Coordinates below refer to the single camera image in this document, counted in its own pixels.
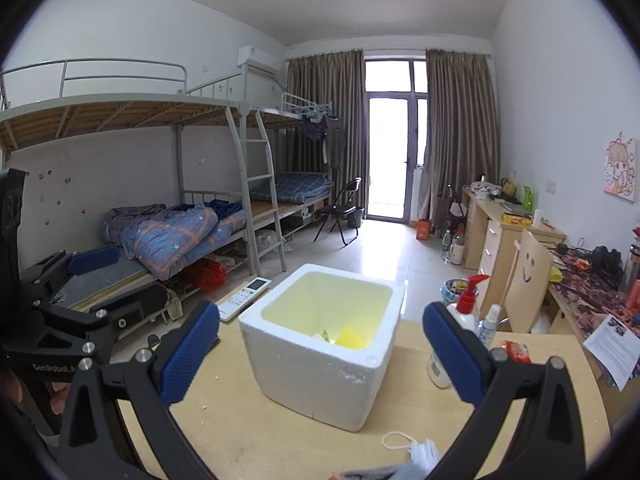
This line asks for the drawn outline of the person's left hand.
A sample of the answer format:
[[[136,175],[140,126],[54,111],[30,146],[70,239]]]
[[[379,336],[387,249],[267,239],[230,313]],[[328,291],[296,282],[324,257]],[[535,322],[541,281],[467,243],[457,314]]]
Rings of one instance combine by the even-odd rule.
[[[12,373],[2,374],[0,378],[1,392],[16,406],[22,407],[24,389],[21,381]],[[54,382],[52,384],[50,407],[55,415],[62,415],[66,408],[66,401],[70,393],[70,384]]]

